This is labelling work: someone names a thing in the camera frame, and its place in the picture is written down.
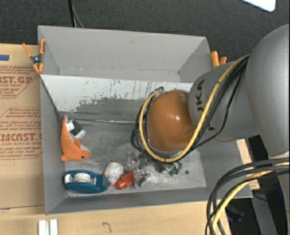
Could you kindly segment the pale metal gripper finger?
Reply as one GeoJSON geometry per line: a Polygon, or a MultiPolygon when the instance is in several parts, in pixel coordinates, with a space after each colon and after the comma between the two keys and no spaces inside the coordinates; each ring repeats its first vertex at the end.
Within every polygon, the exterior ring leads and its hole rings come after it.
{"type": "Polygon", "coordinates": [[[134,186],[140,188],[150,176],[151,174],[145,168],[134,170],[134,186]]]}
{"type": "Polygon", "coordinates": [[[141,161],[143,159],[143,154],[130,151],[127,154],[126,160],[126,171],[134,171],[139,168],[141,161]]]}

